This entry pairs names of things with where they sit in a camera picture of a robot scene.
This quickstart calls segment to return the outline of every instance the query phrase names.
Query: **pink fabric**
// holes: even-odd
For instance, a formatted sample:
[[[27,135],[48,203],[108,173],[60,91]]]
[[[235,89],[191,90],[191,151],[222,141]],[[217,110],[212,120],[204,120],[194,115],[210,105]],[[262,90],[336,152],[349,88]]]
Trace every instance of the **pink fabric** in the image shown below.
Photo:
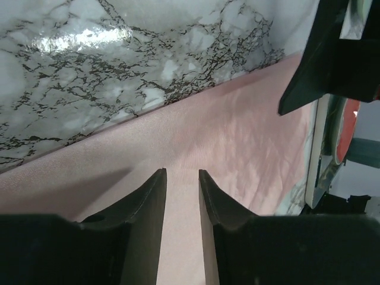
[[[82,220],[165,167],[157,284],[205,284],[198,169],[255,213],[275,212],[306,175],[311,108],[277,115],[299,61],[288,58],[4,173],[0,211]]]

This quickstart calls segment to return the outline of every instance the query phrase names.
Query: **black plastic part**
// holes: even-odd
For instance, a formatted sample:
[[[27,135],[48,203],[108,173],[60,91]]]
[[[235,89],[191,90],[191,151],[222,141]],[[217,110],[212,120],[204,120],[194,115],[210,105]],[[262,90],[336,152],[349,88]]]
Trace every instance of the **black plastic part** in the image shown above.
[[[380,142],[353,138],[346,159],[374,168],[380,168]]]
[[[85,219],[0,216],[0,284],[152,285],[156,283],[166,170]]]
[[[365,214],[367,202],[370,199],[371,197],[368,195],[351,196],[349,199],[344,199],[325,193],[314,209],[305,206],[301,214]]]
[[[301,63],[280,99],[280,115],[327,93],[348,4],[349,0],[320,0]]]
[[[199,171],[206,285],[380,284],[365,215],[256,216]]]
[[[285,115],[327,93],[362,102],[379,98],[380,0],[373,0],[362,39],[340,39],[349,0],[320,0],[301,63],[278,106]]]

